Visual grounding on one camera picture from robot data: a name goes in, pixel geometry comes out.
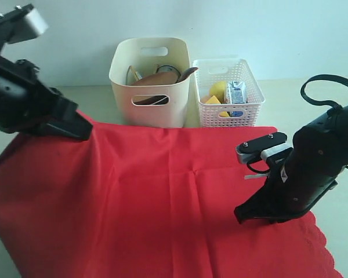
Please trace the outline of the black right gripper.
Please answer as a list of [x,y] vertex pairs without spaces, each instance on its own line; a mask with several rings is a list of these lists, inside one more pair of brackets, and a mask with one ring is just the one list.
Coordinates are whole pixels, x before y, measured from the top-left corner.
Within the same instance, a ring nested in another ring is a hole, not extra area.
[[265,150],[270,168],[264,186],[234,209],[239,224],[266,219],[285,222],[304,216],[331,188],[348,165],[338,150]]

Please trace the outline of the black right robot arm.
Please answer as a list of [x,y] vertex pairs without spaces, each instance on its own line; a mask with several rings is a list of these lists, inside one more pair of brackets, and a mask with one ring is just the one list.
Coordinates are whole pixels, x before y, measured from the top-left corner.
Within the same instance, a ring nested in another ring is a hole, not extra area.
[[287,143],[282,132],[244,141],[236,147],[239,163],[251,167],[263,161],[263,186],[234,209],[239,223],[265,219],[286,222],[307,214],[336,185],[348,168],[348,106],[329,109],[300,128]]

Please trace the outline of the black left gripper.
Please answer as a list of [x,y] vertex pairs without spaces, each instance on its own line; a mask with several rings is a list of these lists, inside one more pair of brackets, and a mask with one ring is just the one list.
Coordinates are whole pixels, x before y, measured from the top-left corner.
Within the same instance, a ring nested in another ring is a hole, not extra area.
[[0,42],[0,129],[7,133],[26,130],[35,136],[56,136],[86,141],[93,124],[77,112],[78,105],[59,90],[38,79],[39,68],[21,59],[2,57],[8,43]]

